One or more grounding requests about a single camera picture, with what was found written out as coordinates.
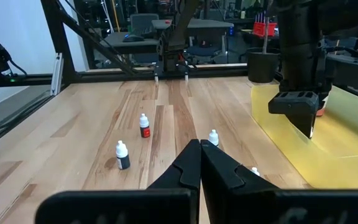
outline yellow plastic sheet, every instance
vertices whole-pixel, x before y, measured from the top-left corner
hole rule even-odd
[[[252,115],[303,178],[316,188],[358,188],[358,97],[334,87],[310,140],[284,115],[269,113],[277,93],[278,85],[253,87]]]

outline white bottle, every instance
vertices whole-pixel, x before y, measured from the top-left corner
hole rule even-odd
[[[126,169],[131,166],[127,146],[120,140],[116,146],[118,168]]]
[[[256,175],[258,175],[258,176],[260,177],[260,173],[258,172],[258,168],[253,167],[253,168],[251,168],[251,171],[252,171],[254,174],[256,174]]]
[[[148,138],[150,137],[150,124],[149,124],[149,119],[146,117],[145,114],[142,114],[140,116],[140,135],[142,136],[142,138]]]
[[[215,146],[219,146],[219,136],[216,133],[216,130],[213,129],[211,133],[209,134],[208,140],[214,144]]]

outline wall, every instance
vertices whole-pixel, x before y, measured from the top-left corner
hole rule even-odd
[[[62,4],[73,15],[64,1]],[[87,70],[81,38],[67,27],[66,33],[76,71]],[[40,0],[0,0],[0,43],[28,74],[52,73],[55,49]],[[0,101],[24,88],[0,88]]]

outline wooden table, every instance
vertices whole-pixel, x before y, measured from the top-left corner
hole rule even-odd
[[[222,150],[273,184],[308,187],[250,116],[251,86],[247,77],[70,85],[0,139],[0,223],[32,223],[40,202],[63,190],[144,189],[211,129]],[[128,170],[117,168],[118,140]],[[208,223],[203,196],[200,220]]]

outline black cup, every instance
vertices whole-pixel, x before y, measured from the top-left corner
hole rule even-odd
[[[272,82],[278,67],[279,55],[278,49],[267,49],[266,54],[262,53],[261,47],[248,49],[248,79],[256,83]]]

